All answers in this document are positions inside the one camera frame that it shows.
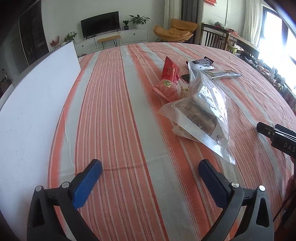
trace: curtain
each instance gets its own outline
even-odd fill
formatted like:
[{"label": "curtain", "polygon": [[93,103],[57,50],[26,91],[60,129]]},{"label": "curtain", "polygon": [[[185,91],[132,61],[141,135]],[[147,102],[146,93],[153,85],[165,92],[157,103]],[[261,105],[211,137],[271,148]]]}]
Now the curtain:
[{"label": "curtain", "polygon": [[165,0],[164,29],[170,28],[172,18],[181,19],[181,4],[182,0]]},{"label": "curtain", "polygon": [[256,44],[255,37],[260,24],[260,11],[260,0],[246,0],[246,19],[242,37],[254,45]]},{"label": "curtain", "polygon": [[[181,20],[197,23],[197,12],[198,12],[198,0],[182,0]],[[194,43],[194,40],[195,40],[195,34],[187,42]]]}]

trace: tv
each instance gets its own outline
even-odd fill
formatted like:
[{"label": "tv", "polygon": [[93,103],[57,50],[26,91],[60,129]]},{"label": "tv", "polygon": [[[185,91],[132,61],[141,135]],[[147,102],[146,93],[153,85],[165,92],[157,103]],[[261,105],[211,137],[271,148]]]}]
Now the tv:
[{"label": "tv", "polygon": [[81,20],[83,37],[120,29],[119,12],[109,12]]}]

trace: red snack package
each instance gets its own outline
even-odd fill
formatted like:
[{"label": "red snack package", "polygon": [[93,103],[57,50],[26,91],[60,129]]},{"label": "red snack package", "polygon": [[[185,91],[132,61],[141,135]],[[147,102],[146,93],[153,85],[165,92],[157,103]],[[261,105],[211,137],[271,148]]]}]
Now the red snack package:
[{"label": "red snack package", "polygon": [[177,85],[179,79],[179,72],[179,67],[169,57],[166,56],[161,79],[170,80]]},{"label": "red snack package", "polygon": [[169,102],[179,100],[180,97],[177,92],[179,71],[178,66],[169,57],[166,57],[161,81],[153,86],[152,90]]}]

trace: round table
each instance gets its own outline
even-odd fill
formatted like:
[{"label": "round table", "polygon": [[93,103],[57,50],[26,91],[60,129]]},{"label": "round table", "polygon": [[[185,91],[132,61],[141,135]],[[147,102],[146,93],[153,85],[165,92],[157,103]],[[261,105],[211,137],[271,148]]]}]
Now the round table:
[{"label": "round table", "polygon": [[[214,60],[215,69],[242,75],[216,81],[233,104],[236,165],[201,143],[175,136],[170,120],[157,113],[166,101],[152,86],[161,78],[166,56],[179,66],[180,75],[189,72],[186,61],[204,56]],[[247,188],[264,185],[275,215],[293,167],[255,126],[261,121],[295,129],[296,118],[252,67],[220,49],[178,43],[115,47],[79,61],[82,71],[52,145],[49,188],[71,181],[93,158],[102,161],[103,174],[79,210],[99,240],[201,240],[221,213],[198,174],[202,159],[230,182]],[[228,238],[241,218],[242,213]]]}]

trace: chair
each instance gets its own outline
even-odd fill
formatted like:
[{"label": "chair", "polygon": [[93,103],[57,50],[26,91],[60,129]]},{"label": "chair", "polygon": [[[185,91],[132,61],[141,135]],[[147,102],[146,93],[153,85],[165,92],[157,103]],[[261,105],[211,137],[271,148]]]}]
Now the chair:
[{"label": "chair", "polygon": [[170,21],[171,28],[165,30],[160,26],[155,26],[153,32],[158,39],[166,42],[185,42],[193,36],[193,32],[197,29],[196,23],[187,22],[172,18]]},{"label": "chair", "polygon": [[231,46],[229,43],[227,44],[227,49],[228,52],[235,54],[237,52],[237,47]]}]

